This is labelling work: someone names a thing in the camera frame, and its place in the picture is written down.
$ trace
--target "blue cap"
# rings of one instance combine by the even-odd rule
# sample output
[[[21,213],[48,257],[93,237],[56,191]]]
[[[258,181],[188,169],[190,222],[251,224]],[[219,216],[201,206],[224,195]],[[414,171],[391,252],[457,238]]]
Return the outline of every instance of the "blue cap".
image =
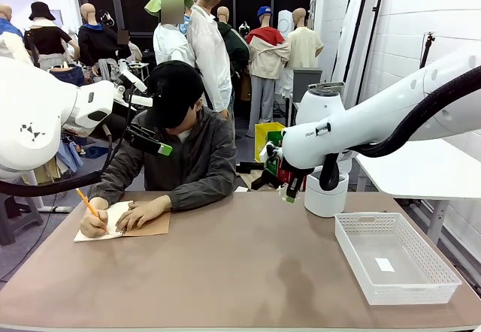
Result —
[[[272,15],[272,9],[271,7],[261,7],[259,11],[257,12],[257,19],[264,14],[271,14]]]

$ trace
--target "open notebook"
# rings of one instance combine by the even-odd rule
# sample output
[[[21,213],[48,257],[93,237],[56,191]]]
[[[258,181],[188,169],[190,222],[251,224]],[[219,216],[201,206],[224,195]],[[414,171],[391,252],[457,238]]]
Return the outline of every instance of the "open notebook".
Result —
[[[77,235],[74,238],[74,242],[86,242],[90,240],[111,240],[113,238],[118,237],[141,237],[141,236],[153,236],[156,234],[167,234],[168,227],[171,220],[170,213],[163,213],[160,217],[157,217],[151,221],[145,223],[142,228],[140,229],[133,229],[131,231],[116,231],[116,222],[119,220],[120,216],[129,210],[129,203],[132,201],[127,202],[119,202],[115,203],[114,205],[110,206],[107,209],[108,214],[108,224],[107,230],[108,234],[105,234],[101,237],[96,238],[88,238],[80,232],[77,232]]]

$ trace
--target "white paper slip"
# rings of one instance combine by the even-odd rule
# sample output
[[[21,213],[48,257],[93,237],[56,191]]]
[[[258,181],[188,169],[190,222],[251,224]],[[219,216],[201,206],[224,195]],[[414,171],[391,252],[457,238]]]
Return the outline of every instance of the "white paper slip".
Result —
[[[115,224],[119,220],[120,216],[129,210],[129,203],[132,201],[127,202],[119,202],[115,203],[114,205],[110,206],[107,209],[108,215],[108,222],[107,222],[107,230],[108,234],[104,234],[101,237],[96,238],[88,238],[80,232],[77,232],[77,235],[74,238],[74,242],[87,242],[89,240],[111,240],[112,238],[118,238],[123,235],[123,231],[117,232]]]
[[[383,272],[395,272],[394,268],[391,265],[391,262],[389,262],[389,259],[387,258],[375,258],[377,265]]]

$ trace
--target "yellow box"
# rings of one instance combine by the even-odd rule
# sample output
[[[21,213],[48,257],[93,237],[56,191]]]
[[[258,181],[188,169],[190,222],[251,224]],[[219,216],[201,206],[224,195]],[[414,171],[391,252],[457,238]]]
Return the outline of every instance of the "yellow box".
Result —
[[[256,124],[256,161],[261,161],[259,155],[268,142],[268,131],[282,131],[284,128],[278,122]]]

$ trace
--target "basket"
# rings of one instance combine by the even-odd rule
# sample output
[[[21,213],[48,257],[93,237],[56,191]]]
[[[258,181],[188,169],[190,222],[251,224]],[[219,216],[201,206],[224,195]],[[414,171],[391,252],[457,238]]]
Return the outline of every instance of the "basket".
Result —
[[[259,155],[268,142],[268,132],[282,131],[284,128],[285,127],[278,122],[256,124],[256,161],[261,161]]]
[[[400,213],[335,219],[337,241],[369,304],[448,303],[461,284]]]

